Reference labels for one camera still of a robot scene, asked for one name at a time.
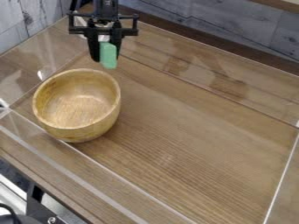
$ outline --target wooden bowl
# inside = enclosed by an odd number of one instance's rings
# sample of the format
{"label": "wooden bowl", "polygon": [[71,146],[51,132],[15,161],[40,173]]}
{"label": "wooden bowl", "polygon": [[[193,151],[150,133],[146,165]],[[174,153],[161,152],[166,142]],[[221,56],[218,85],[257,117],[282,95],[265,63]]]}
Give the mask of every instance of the wooden bowl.
{"label": "wooden bowl", "polygon": [[121,110],[121,88],[107,73],[77,69],[54,75],[38,88],[32,111],[48,133],[82,143],[103,135]]}

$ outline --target bowl rim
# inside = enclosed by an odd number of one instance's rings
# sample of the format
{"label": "bowl rim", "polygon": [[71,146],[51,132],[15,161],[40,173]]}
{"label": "bowl rim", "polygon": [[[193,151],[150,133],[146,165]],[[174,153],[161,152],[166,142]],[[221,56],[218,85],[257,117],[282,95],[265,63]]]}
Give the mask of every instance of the bowl rim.
{"label": "bowl rim", "polygon": [[[114,86],[117,88],[117,99],[115,99],[115,102],[111,106],[111,109],[109,110],[109,112],[106,114],[103,114],[103,116],[101,118],[98,118],[93,123],[87,124],[87,125],[81,125],[81,126],[75,126],[75,127],[59,127],[56,125],[54,125],[51,122],[48,122],[42,116],[40,116],[40,113],[39,113],[39,110],[36,108],[36,103],[38,103],[38,95],[39,93],[42,92],[42,90],[44,89],[44,87],[50,84],[50,82],[56,79],[58,77],[66,75],[66,74],[70,74],[70,73],[74,73],[74,72],[90,72],[90,73],[95,73],[95,74],[99,74],[99,75],[103,75],[106,76],[114,83]],[[95,70],[95,69],[90,69],[90,68],[77,68],[77,69],[71,69],[71,70],[67,70],[62,73],[58,73],[55,74],[54,76],[51,76],[43,83],[42,85],[38,87],[35,93],[34,93],[34,96],[32,96],[32,112],[35,114],[35,117],[38,118],[38,120],[40,122],[43,122],[46,125],[48,125],[50,127],[55,128],[56,130],[78,130],[78,129],[83,129],[83,128],[87,128],[90,126],[93,126],[95,123],[99,123],[101,121],[103,121],[110,115],[111,113],[115,111],[115,109],[118,108],[118,105],[121,103],[121,87],[119,87],[119,84],[118,84],[118,81],[117,79],[105,71],[102,70]]]}

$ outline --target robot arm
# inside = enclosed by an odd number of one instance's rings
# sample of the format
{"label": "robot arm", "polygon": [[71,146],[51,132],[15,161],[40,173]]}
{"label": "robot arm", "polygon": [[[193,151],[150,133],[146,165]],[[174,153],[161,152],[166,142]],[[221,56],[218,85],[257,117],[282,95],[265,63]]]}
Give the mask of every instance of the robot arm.
{"label": "robot arm", "polygon": [[[115,60],[118,60],[123,38],[138,36],[139,15],[121,15],[118,13],[118,0],[94,0],[94,11],[91,13],[78,13],[77,9],[79,7],[81,0],[73,0],[70,6],[70,34],[85,35],[89,40],[90,56],[97,62],[103,62],[105,57],[115,57]],[[75,17],[87,18],[87,26],[77,26]],[[133,28],[123,28],[121,22],[123,19],[133,20]],[[99,41],[99,35],[110,36],[110,41],[106,43],[110,48],[109,52],[105,52],[106,48],[102,47],[105,43]]]}

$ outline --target wooden table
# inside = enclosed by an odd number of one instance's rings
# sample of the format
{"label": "wooden table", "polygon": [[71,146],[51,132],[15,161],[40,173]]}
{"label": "wooden table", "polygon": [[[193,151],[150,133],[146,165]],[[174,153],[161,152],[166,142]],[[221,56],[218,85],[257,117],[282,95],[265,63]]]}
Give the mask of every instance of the wooden table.
{"label": "wooden table", "polygon": [[[67,144],[39,127],[34,91],[59,71],[103,67],[66,24],[0,58],[0,157],[91,223],[263,223],[295,147],[298,77],[142,24],[107,71],[117,125]],[[275,221],[293,223],[297,205]]]}
{"label": "wooden table", "polygon": [[251,0],[261,4],[266,4],[285,11],[299,12],[299,1],[298,0]]}

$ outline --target black metal frame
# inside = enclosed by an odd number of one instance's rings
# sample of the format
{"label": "black metal frame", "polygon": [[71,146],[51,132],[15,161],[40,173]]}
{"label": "black metal frame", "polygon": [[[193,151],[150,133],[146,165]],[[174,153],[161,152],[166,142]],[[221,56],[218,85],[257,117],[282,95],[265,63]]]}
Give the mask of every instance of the black metal frame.
{"label": "black metal frame", "polygon": [[[123,38],[138,36],[139,15],[125,16],[118,14],[118,0],[94,0],[93,13],[77,13],[78,0],[73,0],[70,7],[70,34],[82,34],[89,39],[90,56],[101,62],[99,35],[109,35],[110,43],[117,46],[119,56]],[[75,17],[89,18],[89,26],[75,26]],[[123,28],[122,19],[133,19],[133,28]],[[113,27],[98,27],[114,22]]]}

